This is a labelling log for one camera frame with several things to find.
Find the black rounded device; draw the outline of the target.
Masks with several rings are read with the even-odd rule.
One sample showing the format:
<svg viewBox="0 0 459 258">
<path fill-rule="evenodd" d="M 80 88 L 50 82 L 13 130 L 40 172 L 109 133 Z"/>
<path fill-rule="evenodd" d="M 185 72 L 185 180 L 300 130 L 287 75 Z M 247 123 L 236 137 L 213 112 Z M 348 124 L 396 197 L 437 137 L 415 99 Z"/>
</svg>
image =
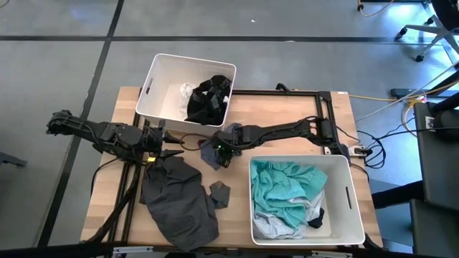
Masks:
<svg viewBox="0 0 459 258">
<path fill-rule="evenodd" d="M 459 110 L 446 110 L 434 117 L 433 126 L 439 139 L 459 142 Z"/>
</svg>

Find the silver metal bracket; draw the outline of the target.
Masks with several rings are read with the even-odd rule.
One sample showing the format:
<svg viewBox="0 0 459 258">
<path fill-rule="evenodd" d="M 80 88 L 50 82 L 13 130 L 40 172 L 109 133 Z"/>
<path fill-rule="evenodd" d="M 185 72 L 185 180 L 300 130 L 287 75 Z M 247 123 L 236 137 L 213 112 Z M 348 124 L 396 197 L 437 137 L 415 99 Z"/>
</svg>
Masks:
<svg viewBox="0 0 459 258">
<path fill-rule="evenodd" d="M 137 247 L 114 247 L 112 255 L 115 258 L 126 258 L 129 254 L 143 254 L 153 252 L 152 246 L 137 246 Z"/>
</svg>

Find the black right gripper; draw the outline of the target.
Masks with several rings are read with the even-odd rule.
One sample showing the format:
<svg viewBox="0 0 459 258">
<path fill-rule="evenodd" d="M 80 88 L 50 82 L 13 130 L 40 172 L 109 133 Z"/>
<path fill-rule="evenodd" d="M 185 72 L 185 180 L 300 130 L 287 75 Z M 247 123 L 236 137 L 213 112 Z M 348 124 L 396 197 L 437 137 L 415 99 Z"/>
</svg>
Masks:
<svg viewBox="0 0 459 258">
<path fill-rule="evenodd" d="M 234 156 L 252 148 L 251 125 L 236 124 L 227 131 L 217 131 L 213 135 L 213 149 L 218 165 L 228 168 Z"/>
</svg>

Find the white plastic bin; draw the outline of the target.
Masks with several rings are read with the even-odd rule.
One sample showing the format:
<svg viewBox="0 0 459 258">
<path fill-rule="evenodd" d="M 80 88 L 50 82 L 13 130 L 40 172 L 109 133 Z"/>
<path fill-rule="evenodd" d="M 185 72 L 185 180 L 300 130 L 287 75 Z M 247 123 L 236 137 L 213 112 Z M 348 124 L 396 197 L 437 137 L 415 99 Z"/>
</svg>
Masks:
<svg viewBox="0 0 459 258">
<path fill-rule="evenodd" d="M 364 242 L 364 228 L 361 220 L 356 192 L 351 177 L 348 161 L 343 156 L 254 156 L 251 161 L 287 161 L 304 166 L 315 166 L 327 176 L 321 208 L 325 211 L 323 225 L 314 229 L 305 224 L 306 235 L 302 239 L 256 239 L 251 226 L 252 240 L 260 246 L 326 246 L 354 245 Z M 253 208 L 250 175 L 250 218 L 256 210 Z"/>
<path fill-rule="evenodd" d="M 136 112 L 151 124 L 165 122 L 165 129 L 181 133 L 212 135 L 222 130 L 225 122 L 201 125 L 180 117 L 180 88 L 184 83 L 199 85 L 214 75 L 235 81 L 237 68 L 230 63 L 157 54 L 151 64 L 136 105 Z"/>
</svg>

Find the dark grey garment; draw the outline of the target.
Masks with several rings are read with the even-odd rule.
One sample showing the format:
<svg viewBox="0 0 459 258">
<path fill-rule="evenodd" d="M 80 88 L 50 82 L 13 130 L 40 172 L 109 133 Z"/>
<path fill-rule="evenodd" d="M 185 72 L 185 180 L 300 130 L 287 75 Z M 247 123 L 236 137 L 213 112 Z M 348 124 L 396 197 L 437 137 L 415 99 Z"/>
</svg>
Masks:
<svg viewBox="0 0 459 258">
<path fill-rule="evenodd" d="M 158 159 L 142 179 L 143 201 L 166 240 L 189 252 L 219 236 L 213 200 L 202 173 L 182 157 Z"/>
</svg>

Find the black garment with white print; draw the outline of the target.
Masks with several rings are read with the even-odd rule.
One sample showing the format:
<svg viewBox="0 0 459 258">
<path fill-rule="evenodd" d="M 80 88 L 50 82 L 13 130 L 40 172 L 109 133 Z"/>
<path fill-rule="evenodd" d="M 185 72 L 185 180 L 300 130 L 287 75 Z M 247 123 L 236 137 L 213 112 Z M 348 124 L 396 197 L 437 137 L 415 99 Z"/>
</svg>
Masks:
<svg viewBox="0 0 459 258">
<path fill-rule="evenodd" d="M 229 102 L 232 81 L 215 75 L 199 84 L 189 98 L 185 121 L 201 125 L 221 125 Z"/>
</svg>

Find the pile of mixed clothes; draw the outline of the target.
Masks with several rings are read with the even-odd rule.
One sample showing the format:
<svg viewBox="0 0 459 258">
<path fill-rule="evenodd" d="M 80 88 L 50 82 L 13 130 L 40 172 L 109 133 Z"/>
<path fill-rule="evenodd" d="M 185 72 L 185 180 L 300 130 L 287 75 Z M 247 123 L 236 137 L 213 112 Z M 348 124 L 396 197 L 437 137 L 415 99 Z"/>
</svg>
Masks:
<svg viewBox="0 0 459 258">
<path fill-rule="evenodd" d="M 287 161 L 251 161 L 250 168 L 253 208 L 291 229 L 306 221 L 304 202 L 317 197 L 328 179 L 315 166 Z"/>
</svg>

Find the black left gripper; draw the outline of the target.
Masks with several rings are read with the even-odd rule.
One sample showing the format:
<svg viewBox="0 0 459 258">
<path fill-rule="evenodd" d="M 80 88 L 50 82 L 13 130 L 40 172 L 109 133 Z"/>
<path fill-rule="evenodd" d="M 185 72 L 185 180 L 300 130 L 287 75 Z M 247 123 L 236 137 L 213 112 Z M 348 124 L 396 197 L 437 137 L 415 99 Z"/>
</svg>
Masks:
<svg viewBox="0 0 459 258">
<path fill-rule="evenodd" d="M 151 127 L 146 120 L 143 126 L 143 147 L 148 154 L 142 162 L 142 166 L 149 166 L 156 161 L 164 161 L 167 158 L 183 153 L 183 150 L 163 150 L 165 143 L 183 143 L 180 138 L 174 137 L 169 131 L 164 132 L 163 127 Z"/>
</svg>

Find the black floor beam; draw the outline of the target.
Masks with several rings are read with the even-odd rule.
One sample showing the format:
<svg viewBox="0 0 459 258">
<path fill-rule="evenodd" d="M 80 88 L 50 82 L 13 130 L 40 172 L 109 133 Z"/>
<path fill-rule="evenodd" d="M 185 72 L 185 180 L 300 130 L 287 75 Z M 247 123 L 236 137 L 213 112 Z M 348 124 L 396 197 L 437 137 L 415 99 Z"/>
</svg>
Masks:
<svg viewBox="0 0 459 258">
<path fill-rule="evenodd" d="M 372 194 L 375 209 L 407 203 L 412 199 L 425 199 L 423 181 L 416 181 Z"/>
</svg>

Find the dark grey sock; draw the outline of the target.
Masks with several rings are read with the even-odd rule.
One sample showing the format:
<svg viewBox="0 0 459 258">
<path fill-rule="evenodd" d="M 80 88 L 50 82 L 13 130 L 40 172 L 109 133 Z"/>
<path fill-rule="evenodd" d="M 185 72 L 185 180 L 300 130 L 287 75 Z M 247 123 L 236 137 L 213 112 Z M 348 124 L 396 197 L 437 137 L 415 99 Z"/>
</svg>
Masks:
<svg viewBox="0 0 459 258">
<path fill-rule="evenodd" d="M 214 207 L 216 209 L 224 209 L 228 207 L 230 200 L 231 188 L 224 184 L 222 181 L 214 182 L 210 187 Z"/>
</svg>

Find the blue-grey garment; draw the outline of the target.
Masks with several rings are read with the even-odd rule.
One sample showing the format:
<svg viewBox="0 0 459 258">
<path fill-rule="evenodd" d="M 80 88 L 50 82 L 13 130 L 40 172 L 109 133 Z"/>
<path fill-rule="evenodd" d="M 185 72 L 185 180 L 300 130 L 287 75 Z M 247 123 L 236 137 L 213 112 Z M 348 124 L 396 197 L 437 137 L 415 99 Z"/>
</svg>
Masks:
<svg viewBox="0 0 459 258">
<path fill-rule="evenodd" d="M 213 149 L 210 140 L 199 140 L 198 146 L 201 151 L 201 159 L 215 171 L 218 171 L 221 166 L 217 162 L 217 152 Z"/>
</svg>

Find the black cart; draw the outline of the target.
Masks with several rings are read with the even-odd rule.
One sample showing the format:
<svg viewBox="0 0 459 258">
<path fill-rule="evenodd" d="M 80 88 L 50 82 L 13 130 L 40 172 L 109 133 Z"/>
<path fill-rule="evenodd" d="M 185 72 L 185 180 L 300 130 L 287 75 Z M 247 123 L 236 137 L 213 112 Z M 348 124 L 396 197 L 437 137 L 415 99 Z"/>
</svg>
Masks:
<svg viewBox="0 0 459 258">
<path fill-rule="evenodd" d="M 413 251 L 459 258 L 459 143 L 432 131 L 427 103 L 415 105 L 415 123 L 424 199 L 410 202 Z"/>
</svg>

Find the black floor rail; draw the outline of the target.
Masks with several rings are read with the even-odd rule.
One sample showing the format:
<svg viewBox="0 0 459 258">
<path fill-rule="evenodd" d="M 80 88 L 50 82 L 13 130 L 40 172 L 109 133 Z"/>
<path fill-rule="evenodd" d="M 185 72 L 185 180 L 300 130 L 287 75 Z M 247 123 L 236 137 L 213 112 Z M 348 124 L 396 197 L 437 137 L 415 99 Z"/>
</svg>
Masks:
<svg viewBox="0 0 459 258">
<path fill-rule="evenodd" d="M 408 95 L 414 91 L 415 91 L 414 89 L 394 88 L 389 91 L 389 94 L 391 97 L 400 99 L 401 97 L 404 97 L 405 95 Z M 433 93 L 427 93 L 427 90 L 420 90 L 419 92 L 416 92 L 416 95 L 426 95 L 428 97 L 448 98 L 448 97 L 453 96 L 456 93 L 459 93 L 459 90 L 440 90 L 438 92 L 433 92 Z"/>
</svg>

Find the navy blue garment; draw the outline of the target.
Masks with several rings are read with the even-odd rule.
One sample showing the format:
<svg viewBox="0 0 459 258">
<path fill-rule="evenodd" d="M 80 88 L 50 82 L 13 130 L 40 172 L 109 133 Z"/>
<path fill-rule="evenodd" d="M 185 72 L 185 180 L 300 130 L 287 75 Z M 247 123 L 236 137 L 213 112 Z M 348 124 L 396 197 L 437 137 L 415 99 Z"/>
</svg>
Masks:
<svg viewBox="0 0 459 258">
<path fill-rule="evenodd" d="M 314 229 L 319 229 L 323 225 L 323 216 L 325 214 L 325 211 L 320 208 L 319 209 L 319 215 L 315 219 L 312 219 L 308 222 L 308 225 Z"/>
</svg>

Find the light grey-blue shirt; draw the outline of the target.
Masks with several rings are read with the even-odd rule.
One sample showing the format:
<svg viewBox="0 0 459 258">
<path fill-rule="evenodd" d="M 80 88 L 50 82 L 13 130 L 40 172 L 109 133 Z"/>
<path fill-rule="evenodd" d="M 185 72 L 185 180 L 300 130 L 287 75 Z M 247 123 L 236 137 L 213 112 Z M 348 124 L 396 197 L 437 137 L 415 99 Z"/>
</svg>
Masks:
<svg viewBox="0 0 459 258">
<path fill-rule="evenodd" d="M 302 239 L 307 229 L 305 224 L 293 229 L 278 217 L 259 211 L 253 214 L 252 225 L 256 239 Z"/>
</svg>

